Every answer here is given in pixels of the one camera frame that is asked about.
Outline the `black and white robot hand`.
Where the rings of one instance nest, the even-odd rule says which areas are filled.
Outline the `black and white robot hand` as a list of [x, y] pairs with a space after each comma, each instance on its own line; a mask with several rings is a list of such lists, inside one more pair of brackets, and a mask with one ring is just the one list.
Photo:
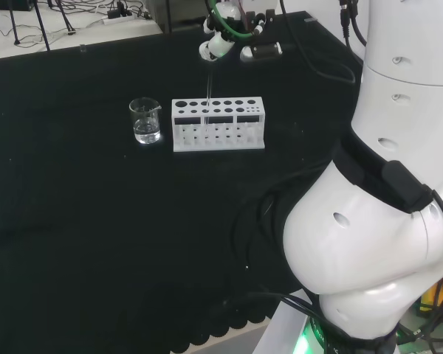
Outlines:
[[201, 59], [222, 59], [237, 43], [243, 43], [240, 60], [273, 59], [283, 54], [278, 42], [258, 44], [256, 41], [272, 26], [277, 1], [206, 1], [207, 18], [203, 23], [210, 40], [199, 46]]

